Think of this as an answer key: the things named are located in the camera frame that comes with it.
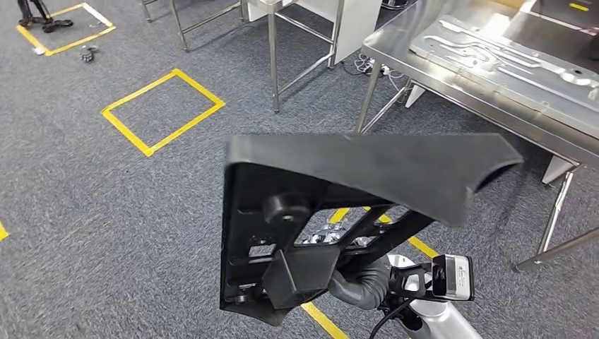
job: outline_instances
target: floor marking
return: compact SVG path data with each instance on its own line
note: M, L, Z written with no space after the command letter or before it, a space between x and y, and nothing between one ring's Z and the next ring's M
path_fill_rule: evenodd
M193 118L190 122L186 123L185 125L183 125L179 129L177 129L176 131L169 134L166 138L162 139L161 141L158 141L155 145L148 146L138 136L136 136L127 126L125 126L120 120L118 120L118 118L116 118L113 115L113 113L110 112L110 110L124 104L125 102L128 102L131 99L134 99L135 97L138 97L138 96L148 92L152 88L160 85L161 83L164 83L165 81L167 81L171 78L174 78L175 76L178 76L183 81L185 81L188 85L195 88L198 92L200 92L202 95L207 97L210 101L212 101L214 103L214 105L212 107L208 108L206 111L200 113L200 115ZM143 154L150 157L152 154L154 154L155 151L161 149L164 145L173 141L176 137L180 136L181 134L183 134L185 131L187 131L191 127L195 126L200 121L209 117L212 113L218 111L223 106L225 106L225 102L223 102L221 99L219 99L216 95L212 94L209 90L205 89L202 85L200 85L194 79L190 78L187 74L183 73L180 69L173 69L166 76L163 76L162 78L159 78L156 81L153 81L149 85L146 85L143 88L131 93L130 95L127 95L126 97L123 97L122 99L119 99L119 100L113 102L112 104L106 106L102 110L101 114L117 130L119 130L125 136L125 138L127 138L132 144L134 144Z
M338 208L337 210L335 210L335 212L328 219L328 223L329 224L336 224L337 222L341 222L341 220L343 219L343 217L345 217L345 215L348 214L349 211L350 211L350 209L347 208L347 207Z
M8 232L4 229L4 226L2 226L2 222L0 222L0 242L2 241L2 239L6 238L8 236Z
M316 322L333 338L333 339L349 339L349 337L335 325L329 318L324 315L311 302L302 304L304 311L308 313Z
M49 57L51 55L60 53L60 52L64 52L69 48L78 46L80 44L83 44L84 42L88 42L90 40L95 39L96 37L99 37L101 35L104 35L106 33L112 32L115 28L117 28L115 25L113 25L110 21L108 21L108 19L106 19L102 14L100 14L98 11L96 11L95 9L92 8L92 6L88 5L87 3L83 2L81 4L69 7L69 8L65 8L63 10L57 11L56 13L52 13L50 14L50 16L52 17L56 17L59 16L61 14L65 14L67 12L70 11L74 11L78 8L83 8L85 9L89 14L91 14L92 16L94 16L94 18L96 18L98 21L100 21L101 23L103 23L104 25L107 26L107 28L105 30L103 30L102 32L96 33L94 35L90 35L89 37L84 37L83 39L77 40L75 42L72 42L70 44L67 44L65 46L62 47L58 47L56 49L50 50L47 49L36 37L34 37L29 30L27 30L27 28L24 28L21 25L17 25L17 31L23 36L25 37L25 39L27 39L27 41L32 44L35 48L38 48L40 50L42 50L44 52L44 55L46 57Z
M579 9L579 10L581 10L581 11L584 11L584 12L588 12L588 8L587 8L587 7L585 7L585 6L581 6L581 5L579 5L579 4L574 4L574 3L571 3L571 4L570 4L570 7L572 7L572 8L576 8L576 9Z
M363 207L365 210L370 210L370 207L365 206ZM385 224L389 224L392 220L390 217L388 217L387 215L381 215L381 217L379 218L379 221ZM434 258L435 256L438 256L439 254L431 249L429 247L429 245L425 244L422 240L418 239L417 237L411 237L408 239L408 242L410 244L412 244L412 246L416 247L417 249L419 249L422 253L426 254L427 256L429 256L430 258Z

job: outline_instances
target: black mount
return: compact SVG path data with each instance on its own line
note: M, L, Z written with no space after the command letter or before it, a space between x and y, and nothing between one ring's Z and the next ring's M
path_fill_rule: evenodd
M46 5L42 0L30 1L34 3L35 7L37 7L37 10L40 12L41 17L33 16L27 0L18 0L20 11L23 14L23 19L19 20L19 25L23 27L28 27L32 24L42 24L42 29L45 33L51 33L54 32L57 28L71 27L73 25L73 21L71 20L54 20L50 16L48 8L46 8Z
M281 324L294 307L435 221L459 226L473 194L522 157L499 135L237 136L228 145L220 308ZM388 209L409 209L382 227ZM320 210L371 206L334 244L295 244ZM358 237L373 238L356 246ZM272 253L250 256L253 246Z

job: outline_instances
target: metal table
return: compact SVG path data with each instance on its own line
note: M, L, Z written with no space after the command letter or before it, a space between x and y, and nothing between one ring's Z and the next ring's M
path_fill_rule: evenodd
M296 3L297 0L287 0L287 1L283 1L283 0L247 0L247 1L249 4L254 5L255 7L261 9L262 11L265 11L266 15L268 16L268 44L269 44L270 52L271 52L271 81L273 82L273 87L272 87L273 111L275 113L279 113L279 111L280 111L279 95L281 93L288 90L291 86L296 84L297 81L304 78L308 73L315 70L318 66L323 64L325 61L327 61L327 67L329 67L330 69L332 69L335 66L334 60L335 60L335 56L337 54L339 29L341 27L340 22L341 22L341 18L343 17L343 9L344 9L345 0L338 0L337 16L336 16L335 23L333 24L333 32L331 33L331 37L327 37L327 36L321 34L320 32L317 32L313 28L310 28L309 26L307 26L293 18L290 18L288 16L285 16L285 15L279 13L279 11L281 9L285 8L286 6ZM282 87L279 87L279 84L278 84L277 49L276 49L276 42L275 42L276 35L277 35L277 29L276 29L275 17L279 17L279 18L287 21L288 23L294 25L295 27L298 27L298 28L304 30L305 32L308 32L308 33L314 35L315 37L317 37L331 45L331 47L329 48L328 54L326 54L323 57L321 57L320 59L318 59L310 67L308 67L303 72L301 72L300 74L295 76L295 78L293 78L289 83L283 85Z
M493 89L478 85L459 73L434 64L411 52L410 45L414 37L445 14L450 14L464 23L479 28L492 24L492 21L497 21L497 18L503 19L499 21L504 23L503 36L505 38L598 72L599 65L586 58L585 48L592 36L584 32L572 30L491 1L420 0L370 35L362 45L362 53L373 58L375 62L373 76L370 78L355 132L367 132L397 100L410 90L406 107L409 107L424 91L433 92L554 155L543 182L549 184L561 176L564 177L564 181L539 244L537 255L516 264L517 270L526 270L537 266L564 251L599 237L599 228L597 228L548 250L549 241L574 169L580 164L599 168L599 139L551 119L500 95ZM407 76L409 80L406 86L401 88L391 101L363 126L381 64L396 69Z
M141 8L143 9L143 13L146 16L146 20L149 23L152 22L152 17L150 15L150 11L148 10L148 5L153 4L156 1L157 0L141 0L140 1ZM175 23L175 27L177 29L177 34L179 36L179 39L181 40L181 46L185 52L189 52L189 46L187 45L187 40L185 40L185 34L191 32L192 30L195 30L196 28L199 28L199 27L205 25L206 23L209 23L212 20L219 18L219 17L229 13L230 11L235 10L236 8L240 8L241 19L247 20L246 0L239 0L239 2L237 2L233 5L230 5L227 8L224 8L223 10L218 11L217 13L214 13L213 15L207 17L206 19L200 21L199 23L194 23L193 25L190 25L189 27L183 28L183 26L181 26L181 21L179 20L179 13L177 12L177 5L174 3L174 1L175 0L169 0L170 11L174 18L174 23Z

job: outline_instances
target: metal tray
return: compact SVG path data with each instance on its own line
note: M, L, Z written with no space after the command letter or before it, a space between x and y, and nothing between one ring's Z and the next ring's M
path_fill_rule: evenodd
M496 93L599 138L599 76L443 16L410 50Z

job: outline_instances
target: yellow tape square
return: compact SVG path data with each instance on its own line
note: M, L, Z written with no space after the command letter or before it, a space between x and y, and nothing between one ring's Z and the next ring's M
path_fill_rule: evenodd
M2 226L2 222L0 222L0 241L8 236L8 232Z
M47 49L38 39L36 39L31 33L29 33L29 31L27 30L27 28L24 28L21 25L17 25L17 31L23 36L25 37L25 39L27 39L27 41L29 43L31 43L34 47L44 51L44 55L46 57L49 57L51 55L54 55L56 53L60 53L60 52L64 52L69 48L78 46L80 44L83 44L85 42L88 42L90 40L95 39L96 37L99 37L101 35L104 35L108 32L112 32L115 28L117 28L116 26L114 26L110 21L108 21L108 19L106 19L102 14L100 14L98 11L96 11L95 9L92 8L92 6L88 5L85 2L82 2L79 5L75 5L69 8L65 8L61 11L57 11L56 13L52 13L50 14L51 17L55 17L55 16L59 16L61 14L65 14L67 12L70 11L74 11L78 8L83 8L85 9L89 14L91 14L92 16L94 16L98 21L100 21L101 23L103 23L104 25L107 26L107 28L105 30L103 30L102 32L96 33L94 35L90 35L89 37L84 37L81 40L77 40L75 42L72 42L70 44L67 44L63 47L58 47L56 49L53 50L49 50Z
M145 92L148 92L152 88L158 86L161 83L164 83L165 81L167 81L175 76L178 76L183 81L188 83L191 87L195 88L198 92L203 94L212 103L214 103L214 105L212 107L208 108L206 111L202 112L197 117L193 118L190 122L183 125L181 128L172 132L166 138L162 139L161 141L158 141L155 145L148 146L138 136L136 136L127 126L125 126L120 120L118 120L118 118L116 116L114 116L113 113L110 112L110 110L124 104L125 102L128 102L129 100L131 100L135 97L138 97L139 95L144 94ZM143 154L145 154L146 156L149 157L152 154L154 154L155 151L161 149L164 145L173 141L176 137L180 136L181 134L183 134L185 131L187 131L191 127L195 126L200 121L209 117L212 113L218 111L223 106L225 106L225 102L223 102L221 99L219 99L216 95L212 94L209 90L205 89L202 85L197 83L194 79L190 78L187 74L183 73L180 69L173 69L166 76L163 76L162 78L154 81L153 83L150 83L150 84L146 85L145 87L131 93L130 95L127 95L126 97L119 99L116 102L113 102L112 104L106 106L102 110L102 116L104 116L104 118L106 118L106 120L110 121L110 123L116 129L118 129L121 133L123 133L123 135L129 141L131 141L131 143L133 143Z

